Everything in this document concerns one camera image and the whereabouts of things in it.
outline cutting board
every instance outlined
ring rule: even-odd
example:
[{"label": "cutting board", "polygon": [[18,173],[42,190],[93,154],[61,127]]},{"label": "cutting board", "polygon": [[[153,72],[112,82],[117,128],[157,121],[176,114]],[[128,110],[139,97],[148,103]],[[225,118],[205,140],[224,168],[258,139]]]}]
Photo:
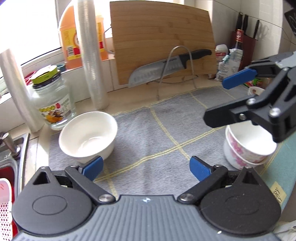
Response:
[{"label": "cutting board", "polygon": [[[215,43],[208,11],[155,1],[110,2],[111,25],[119,84],[146,64],[166,59],[173,47],[210,49],[211,56],[194,60],[196,74],[216,73]],[[186,53],[177,49],[172,56]],[[187,69],[167,77],[191,75]]]}]

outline bowl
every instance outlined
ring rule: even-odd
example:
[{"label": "bowl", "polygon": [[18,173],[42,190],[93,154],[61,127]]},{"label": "bowl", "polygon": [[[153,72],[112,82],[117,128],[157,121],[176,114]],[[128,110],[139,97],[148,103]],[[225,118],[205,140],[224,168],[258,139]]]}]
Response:
[{"label": "bowl", "polygon": [[253,95],[253,94],[261,95],[263,91],[264,91],[264,89],[262,89],[260,87],[251,86],[248,90],[248,95]]},{"label": "bowl", "polygon": [[229,139],[227,137],[228,132],[229,132],[229,127],[226,127],[226,130],[225,130],[226,139],[224,141],[223,150],[224,150],[224,155],[225,155],[227,161],[234,168],[236,168],[238,170],[242,170],[244,167],[247,167],[247,168],[256,167],[256,166],[262,165],[262,164],[264,164],[266,162],[267,158],[265,158],[264,160],[262,160],[259,163],[252,163],[252,162],[249,162],[249,161],[245,160],[244,158],[242,158],[235,151],[235,149],[231,146],[230,141],[229,141]]},{"label": "bowl", "polygon": [[276,150],[272,135],[252,122],[244,121],[227,126],[230,145],[245,160],[259,163]]},{"label": "bowl", "polygon": [[105,160],[113,151],[117,129],[116,120],[108,113],[87,112],[70,120],[62,129],[59,146],[81,163],[97,155]]}]

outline bowl rim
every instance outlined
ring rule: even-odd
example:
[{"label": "bowl rim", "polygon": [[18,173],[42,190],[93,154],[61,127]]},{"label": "bowl rim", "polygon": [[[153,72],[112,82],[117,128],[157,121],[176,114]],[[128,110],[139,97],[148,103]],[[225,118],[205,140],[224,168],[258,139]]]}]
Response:
[{"label": "bowl rim", "polygon": [[227,143],[228,143],[228,145],[230,146],[230,148],[233,150],[233,152],[239,157],[239,158],[241,158],[244,162],[246,162],[247,164],[250,164],[250,165],[254,165],[254,166],[260,166],[260,165],[262,165],[262,164],[264,164],[266,161],[267,161],[267,157],[266,158],[264,158],[261,162],[259,162],[259,163],[253,163],[253,162],[249,162],[249,161],[247,161],[245,158],[243,158],[243,157],[241,157],[237,152],[236,152],[236,150],[233,148],[233,146],[230,144],[230,141],[229,141],[229,139],[228,139],[228,137],[227,137],[227,129],[229,128],[229,125],[225,128],[225,137],[226,137],[226,140],[227,140]]},{"label": "bowl rim", "polygon": [[[69,125],[74,119],[76,119],[76,118],[78,118],[78,117],[81,118],[81,116],[83,116],[83,115],[89,115],[90,113],[103,113],[103,114],[105,114],[105,115],[111,117],[111,119],[112,119],[112,120],[115,122],[115,124],[116,124],[116,130],[115,130],[114,137],[113,137],[113,139],[108,143],[108,145],[106,145],[103,149],[101,149],[101,150],[99,150],[99,151],[96,151],[95,153],[91,153],[91,154],[88,155],[88,156],[77,156],[77,155],[73,155],[72,153],[67,152],[67,151],[65,150],[65,148],[63,147],[63,145],[61,144],[62,134],[63,134],[64,130],[66,129],[66,127],[67,127],[67,126],[68,126],[68,125]],[[95,154],[97,154],[97,153],[103,151],[104,149],[106,149],[106,148],[107,148],[107,147],[108,147],[108,146],[114,141],[114,139],[115,139],[115,137],[116,137],[116,135],[117,135],[117,131],[118,131],[118,124],[117,124],[116,119],[115,119],[112,115],[110,115],[110,114],[108,114],[108,113],[106,113],[106,112],[103,112],[103,111],[89,111],[89,112],[85,112],[85,113],[82,113],[82,114],[80,114],[80,115],[74,117],[72,120],[70,120],[70,121],[64,126],[64,128],[62,129],[62,131],[61,131],[60,134],[59,134],[59,147],[60,147],[61,150],[62,150],[65,154],[67,154],[68,156],[72,156],[72,157],[75,157],[75,158],[87,158],[87,157],[91,157],[91,156],[93,156],[93,155],[95,155]]]},{"label": "bowl rim", "polygon": [[254,151],[251,151],[251,150],[249,150],[248,148],[246,148],[236,137],[235,137],[235,135],[233,134],[233,132],[232,132],[232,130],[231,130],[231,127],[230,127],[230,125],[227,125],[227,127],[229,128],[229,132],[230,132],[230,134],[231,134],[231,136],[236,140],[236,142],[237,143],[239,143],[244,149],[246,149],[247,151],[249,151],[249,152],[252,152],[252,153],[254,153],[254,154],[256,154],[256,155],[259,155],[259,156],[265,156],[265,157],[267,157],[267,156],[269,156],[269,155],[271,155],[272,153],[274,153],[275,152],[275,150],[276,150],[276,148],[277,148],[277,145],[276,145],[276,148],[273,150],[273,152],[271,152],[271,153],[269,153],[269,154],[267,154],[267,155],[263,155],[263,154],[259,154],[259,153],[256,153],[256,152],[254,152]]}]

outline jar lid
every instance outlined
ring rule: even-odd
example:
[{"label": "jar lid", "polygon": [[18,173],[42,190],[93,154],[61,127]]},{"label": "jar lid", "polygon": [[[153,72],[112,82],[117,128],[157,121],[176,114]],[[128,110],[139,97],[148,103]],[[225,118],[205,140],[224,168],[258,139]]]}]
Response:
[{"label": "jar lid", "polygon": [[31,81],[33,84],[40,84],[44,81],[51,79],[58,73],[56,65],[48,65],[40,70],[38,70],[35,74],[32,75]]}]

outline metal screw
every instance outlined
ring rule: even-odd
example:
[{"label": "metal screw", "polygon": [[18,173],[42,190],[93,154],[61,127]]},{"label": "metal screw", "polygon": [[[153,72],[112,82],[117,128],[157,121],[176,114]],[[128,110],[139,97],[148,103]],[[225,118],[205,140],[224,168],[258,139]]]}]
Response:
[{"label": "metal screw", "polygon": [[112,196],[111,194],[103,194],[99,196],[99,200],[101,202],[113,202],[114,199],[115,199],[114,196]]},{"label": "metal screw", "polygon": [[252,105],[256,102],[255,98],[250,98],[247,100],[247,105]]},{"label": "metal screw", "polygon": [[247,117],[245,116],[245,114],[239,114],[239,119],[242,121],[245,121],[247,119]]},{"label": "metal screw", "polygon": [[191,193],[183,193],[180,195],[180,199],[185,202],[191,202],[194,196]]},{"label": "metal screw", "polygon": [[280,115],[280,113],[281,113],[281,110],[279,108],[277,108],[277,107],[271,108],[270,111],[269,111],[269,115],[271,117],[278,117]]}]

